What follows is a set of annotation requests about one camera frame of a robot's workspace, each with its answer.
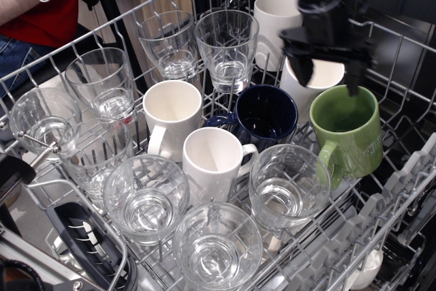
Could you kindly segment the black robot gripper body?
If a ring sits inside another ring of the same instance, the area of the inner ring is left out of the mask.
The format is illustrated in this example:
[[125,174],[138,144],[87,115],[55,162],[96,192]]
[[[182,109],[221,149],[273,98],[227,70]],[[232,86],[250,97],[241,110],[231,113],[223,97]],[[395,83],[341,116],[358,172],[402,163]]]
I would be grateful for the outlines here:
[[314,59],[339,63],[375,63],[372,41],[359,34],[342,0],[298,0],[303,23],[280,31],[283,52],[293,66],[312,66]]

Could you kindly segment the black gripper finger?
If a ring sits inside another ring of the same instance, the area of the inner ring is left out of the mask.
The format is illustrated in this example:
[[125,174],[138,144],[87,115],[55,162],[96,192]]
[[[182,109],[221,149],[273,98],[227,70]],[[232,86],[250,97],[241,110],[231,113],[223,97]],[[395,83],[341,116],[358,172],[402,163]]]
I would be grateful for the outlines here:
[[307,56],[288,56],[294,75],[303,87],[306,87],[313,75],[312,58]]
[[358,88],[366,75],[368,63],[364,61],[350,61],[345,66],[349,96],[353,97],[358,94]]

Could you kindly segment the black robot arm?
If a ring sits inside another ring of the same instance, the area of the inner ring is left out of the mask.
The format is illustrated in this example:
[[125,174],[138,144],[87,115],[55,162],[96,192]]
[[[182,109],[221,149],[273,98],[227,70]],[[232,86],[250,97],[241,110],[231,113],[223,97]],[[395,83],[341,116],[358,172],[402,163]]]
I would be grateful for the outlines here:
[[299,28],[280,31],[283,54],[302,86],[313,75],[313,60],[345,65],[349,95],[356,96],[367,69],[373,66],[372,41],[351,22],[347,0],[298,0],[303,22]]

